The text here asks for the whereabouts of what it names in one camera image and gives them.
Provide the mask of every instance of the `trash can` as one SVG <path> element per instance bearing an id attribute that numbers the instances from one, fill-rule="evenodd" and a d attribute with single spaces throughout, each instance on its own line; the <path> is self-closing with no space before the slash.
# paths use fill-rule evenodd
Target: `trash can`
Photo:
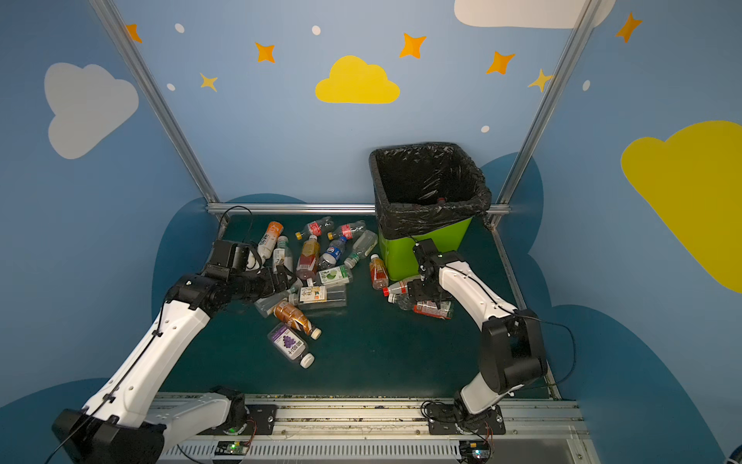
<path id="1" fill-rule="evenodd" d="M 381 257 L 394 281 L 419 273 L 412 238 L 458 249 L 472 217 L 490 208 L 485 176 L 455 143 L 380 148 L 369 165 Z"/>

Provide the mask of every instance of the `white bottle cap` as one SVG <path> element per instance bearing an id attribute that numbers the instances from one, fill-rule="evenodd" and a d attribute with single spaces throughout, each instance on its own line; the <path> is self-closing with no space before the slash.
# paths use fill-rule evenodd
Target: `white bottle cap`
<path id="1" fill-rule="evenodd" d="M 301 364 L 301 367 L 304 369 L 308 368 L 312 365 L 312 363 L 315 361 L 315 355 L 308 353 L 306 356 L 304 356 L 299 364 Z"/>

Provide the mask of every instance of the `green table surface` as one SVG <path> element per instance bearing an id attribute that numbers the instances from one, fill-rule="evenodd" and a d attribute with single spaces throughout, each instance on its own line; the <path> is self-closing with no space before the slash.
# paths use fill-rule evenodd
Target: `green table surface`
<path id="1" fill-rule="evenodd" d="M 277 220 L 296 260 L 303 242 L 294 233 L 314 219 L 256 215 L 250 229 L 248 215 L 235 215 L 224 238 L 257 242 L 268 222 Z M 337 225 L 363 219 L 376 231 L 373 216 L 334 219 Z M 329 245 L 326 235 L 320 243 L 324 251 Z M 480 219 L 472 221 L 459 252 L 492 290 L 514 303 L 492 235 Z M 352 272 L 348 305 L 336 309 L 340 314 L 305 312 L 322 329 L 318 340 L 304 337 L 315 355 L 308 369 L 289 362 L 269 342 L 267 334 L 278 324 L 274 316 L 263 318 L 252 304 L 236 301 L 196 336 L 161 390 L 204 392 L 224 385 L 254 394 L 450 397 L 471 381 L 478 372 L 479 328 L 461 305 L 454 303 L 451 320 L 403 311 L 371 287 L 368 260 Z M 535 388 L 519 396 L 544 398 L 548 393 Z"/>

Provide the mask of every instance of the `orange star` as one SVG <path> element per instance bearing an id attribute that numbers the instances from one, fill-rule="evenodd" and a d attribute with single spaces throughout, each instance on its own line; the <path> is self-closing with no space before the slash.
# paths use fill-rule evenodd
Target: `orange star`
<path id="1" fill-rule="evenodd" d="M 629 13 L 628 19 L 626 19 L 626 24 L 621 27 L 621 30 L 618 31 L 616 37 L 623 37 L 623 43 L 627 43 L 631 38 L 631 35 L 634 33 L 634 29 L 636 29 L 639 24 L 642 24 L 642 21 L 634 19 L 634 15 Z"/>
<path id="2" fill-rule="evenodd" d="M 402 48 L 402 53 L 399 54 L 399 57 L 414 56 L 420 59 L 420 45 L 422 45 L 422 42 L 425 42 L 425 39 L 427 39 L 427 36 L 416 39 L 415 37 L 404 34 L 404 48 Z"/>
<path id="3" fill-rule="evenodd" d="M 136 24 L 130 24 L 126 26 L 126 30 L 129 31 L 129 35 L 131 36 L 131 40 L 134 40 L 135 42 L 142 43 L 142 40 L 139 38 L 139 34 L 137 34 L 137 25 Z"/>
<path id="4" fill-rule="evenodd" d="M 271 63 L 276 62 L 273 59 L 273 47 L 275 47 L 275 45 L 268 45 L 267 47 L 264 47 L 257 42 L 255 42 L 255 45 L 257 45 L 257 62 L 261 62 L 261 61 L 270 61 Z"/>
<path id="5" fill-rule="evenodd" d="M 487 74 L 497 71 L 500 74 L 505 74 L 508 70 L 508 63 L 513 59 L 515 53 L 512 55 L 503 56 L 495 52 L 495 59 L 492 61 L 492 66 L 487 70 Z"/>

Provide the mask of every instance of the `plastic bottle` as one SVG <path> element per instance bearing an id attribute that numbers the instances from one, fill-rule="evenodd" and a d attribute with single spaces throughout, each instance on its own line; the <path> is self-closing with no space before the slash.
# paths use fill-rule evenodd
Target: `plastic bottle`
<path id="1" fill-rule="evenodd" d="M 332 222 L 332 218 L 330 216 L 325 216 L 324 218 L 308 223 L 304 226 L 301 232 L 296 232 L 296 239 L 303 240 L 310 235 L 321 237 L 322 234 L 331 231 L 333 227 L 335 227 L 335 223 Z"/>
<path id="2" fill-rule="evenodd" d="M 434 301 L 418 301 L 413 311 L 439 319 L 450 319 L 452 313 L 450 301 L 442 301 L 440 307 Z"/>
<path id="3" fill-rule="evenodd" d="M 273 315 L 279 321 L 288 324 L 292 329 L 302 330 L 314 340 L 320 338 L 320 335 L 322 335 L 322 330 L 312 325 L 304 313 L 288 301 L 279 301 L 275 305 L 275 308 L 273 308 Z"/>
<path id="4" fill-rule="evenodd" d="M 378 257 L 378 255 L 371 255 L 369 270 L 371 271 L 371 287 L 373 287 L 374 290 L 381 290 L 382 288 L 389 286 L 389 273 L 387 272 L 387 267 L 384 266 L 384 262 Z"/>
<path id="5" fill-rule="evenodd" d="M 409 295 L 397 295 L 391 293 L 387 296 L 387 301 L 390 303 L 396 303 L 397 306 L 405 311 L 412 311 L 415 308 L 415 302 Z"/>
<path id="6" fill-rule="evenodd" d="M 294 282 L 294 284 L 288 290 L 274 293 L 273 295 L 266 296 L 265 298 L 257 300 L 255 302 L 255 309 L 257 309 L 262 317 L 266 318 L 273 314 L 273 308 L 276 304 L 288 298 L 289 295 L 291 295 L 292 293 L 298 292 L 301 286 L 301 279 L 296 279 L 296 282 Z"/>
<path id="7" fill-rule="evenodd" d="M 296 264 L 296 276 L 305 281 L 317 277 L 317 258 L 320 255 L 320 244 L 317 235 L 310 235 L 301 248 L 299 262 Z"/>
<path id="8" fill-rule="evenodd" d="M 318 275 L 322 285 L 340 285 L 353 282 L 353 273 L 344 264 L 320 271 Z"/>
<path id="9" fill-rule="evenodd" d="M 294 258 L 291 256 L 291 249 L 289 248 L 289 238 L 285 235 L 281 235 L 278 238 L 278 243 L 273 250 L 273 272 L 276 272 L 276 266 L 282 264 L 290 272 L 294 272 Z"/>
<path id="10" fill-rule="evenodd" d="M 353 269 L 356 264 L 371 253 L 371 250 L 378 243 L 378 236 L 370 230 L 364 231 L 360 237 L 353 243 L 353 253 L 345 258 L 345 265 L 348 269 Z"/>
<path id="11" fill-rule="evenodd" d="M 289 295 L 289 303 L 298 305 L 302 310 L 319 310 L 328 307 L 343 307 L 348 305 L 348 293 L 344 285 L 322 285 L 319 287 L 304 287 L 304 293 L 312 293 L 302 301 L 302 293 Z"/>
<path id="12" fill-rule="evenodd" d="M 281 234 L 282 231 L 283 225 L 281 223 L 272 221 L 270 224 L 268 224 L 266 233 L 257 244 L 257 253 L 263 259 L 263 261 L 271 257 L 271 254 L 273 253 L 273 247 L 276 246 L 276 241 L 278 240 L 278 236 Z"/>
<path id="13" fill-rule="evenodd" d="M 331 241 L 325 253 L 320 257 L 319 269 L 325 270 L 334 267 L 340 256 L 345 251 L 345 244 L 348 239 L 341 235 L 339 238 Z"/>
<path id="14" fill-rule="evenodd" d="M 315 361 L 315 356 L 308 351 L 306 342 L 286 324 L 279 324 L 271 330 L 268 340 L 289 361 L 298 362 L 304 369 Z"/>
<path id="15" fill-rule="evenodd" d="M 348 240 L 351 238 L 358 238 L 361 236 L 361 233 L 366 230 L 366 221 L 365 220 L 357 220 L 356 222 L 343 224 L 342 226 L 335 229 L 334 232 L 328 232 L 327 238 L 330 240 L 334 240 L 338 237 L 345 237 Z"/>
<path id="16" fill-rule="evenodd" d="M 421 279 L 422 277 L 418 275 L 413 275 L 412 277 L 403 278 L 399 282 L 395 282 L 394 284 L 389 285 L 388 287 L 384 287 L 381 289 L 384 292 L 384 296 L 389 295 L 401 295 L 402 293 L 407 293 L 407 285 L 411 281 L 416 281 Z"/>

